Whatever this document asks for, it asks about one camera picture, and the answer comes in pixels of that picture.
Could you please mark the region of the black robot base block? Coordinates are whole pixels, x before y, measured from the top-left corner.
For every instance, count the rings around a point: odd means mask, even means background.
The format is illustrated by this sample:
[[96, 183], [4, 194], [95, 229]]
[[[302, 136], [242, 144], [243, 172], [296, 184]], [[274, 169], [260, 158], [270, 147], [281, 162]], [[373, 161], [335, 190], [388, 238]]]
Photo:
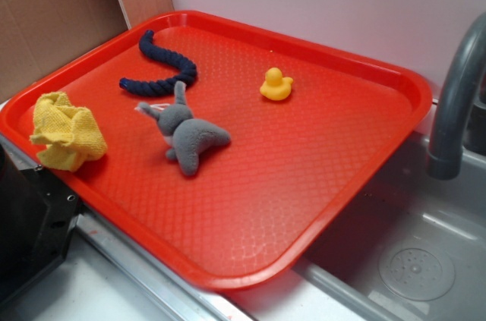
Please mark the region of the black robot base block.
[[1, 149], [1, 305], [67, 256], [79, 196], [50, 170], [20, 170]]

